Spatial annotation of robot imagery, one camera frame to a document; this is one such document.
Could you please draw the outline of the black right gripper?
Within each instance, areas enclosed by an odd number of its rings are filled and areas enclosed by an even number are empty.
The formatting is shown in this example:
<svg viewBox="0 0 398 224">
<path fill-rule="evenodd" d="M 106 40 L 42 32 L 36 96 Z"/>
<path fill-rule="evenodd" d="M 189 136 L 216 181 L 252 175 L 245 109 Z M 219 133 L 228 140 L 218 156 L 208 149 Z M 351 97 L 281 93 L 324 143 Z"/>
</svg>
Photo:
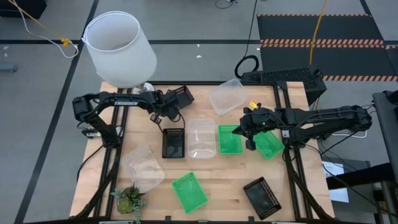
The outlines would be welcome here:
<svg viewBox="0 0 398 224">
<path fill-rule="evenodd" d="M 232 130 L 233 134 L 238 134 L 248 138 L 245 142 L 246 148 L 250 151 L 256 150 L 256 143 L 253 138 L 260 132 L 272 131 L 277 128 L 276 114 L 267 108 L 250 109 L 243 108 L 244 116 L 241 118 L 241 124 Z"/>
</svg>

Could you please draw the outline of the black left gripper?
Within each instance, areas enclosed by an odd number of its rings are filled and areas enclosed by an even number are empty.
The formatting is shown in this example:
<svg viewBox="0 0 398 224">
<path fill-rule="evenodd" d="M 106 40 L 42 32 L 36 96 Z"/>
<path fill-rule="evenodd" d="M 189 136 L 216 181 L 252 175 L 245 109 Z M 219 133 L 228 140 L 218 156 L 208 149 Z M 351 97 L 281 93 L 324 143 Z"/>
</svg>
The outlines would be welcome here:
<svg viewBox="0 0 398 224">
<path fill-rule="evenodd" d="M 163 93 L 161 90 L 156 91 L 157 101 L 155 103 L 155 112 L 162 117 L 175 119 L 178 112 L 182 109 L 179 104 L 179 99 L 185 99 L 187 94 L 185 91 L 168 90 Z"/>
</svg>

